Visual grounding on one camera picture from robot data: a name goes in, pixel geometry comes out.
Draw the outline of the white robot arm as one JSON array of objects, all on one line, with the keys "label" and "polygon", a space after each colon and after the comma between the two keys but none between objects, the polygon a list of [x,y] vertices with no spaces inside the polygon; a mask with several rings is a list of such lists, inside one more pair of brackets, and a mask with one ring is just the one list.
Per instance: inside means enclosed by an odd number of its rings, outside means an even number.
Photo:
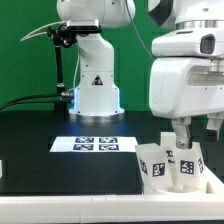
[{"label": "white robot arm", "polygon": [[[130,24],[133,0],[57,0],[57,12],[63,43],[79,46],[81,79],[70,113],[85,120],[122,114],[113,47],[100,30]],[[206,137],[217,141],[224,122],[224,0],[148,0],[148,13],[169,31],[152,41],[152,113],[172,120],[179,148],[191,146],[193,116],[208,117]]]}]

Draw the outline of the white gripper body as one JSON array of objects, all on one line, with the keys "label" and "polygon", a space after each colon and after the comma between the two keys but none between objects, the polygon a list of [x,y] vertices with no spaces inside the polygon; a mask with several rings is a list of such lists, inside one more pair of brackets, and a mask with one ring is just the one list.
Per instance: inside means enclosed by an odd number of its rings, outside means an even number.
[{"label": "white gripper body", "polygon": [[149,105],[158,117],[224,111],[224,31],[172,31],[152,42]]}]

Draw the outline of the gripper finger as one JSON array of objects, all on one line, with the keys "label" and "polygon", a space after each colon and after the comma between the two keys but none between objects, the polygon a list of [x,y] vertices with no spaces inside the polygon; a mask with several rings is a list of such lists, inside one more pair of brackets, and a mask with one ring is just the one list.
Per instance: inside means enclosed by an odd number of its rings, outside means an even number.
[{"label": "gripper finger", "polygon": [[224,112],[210,113],[207,118],[205,140],[209,143],[215,143],[219,140],[219,133],[224,123]]},{"label": "gripper finger", "polygon": [[192,136],[190,134],[190,117],[180,117],[172,120],[172,127],[176,135],[176,147],[179,149],[192,148]]}]

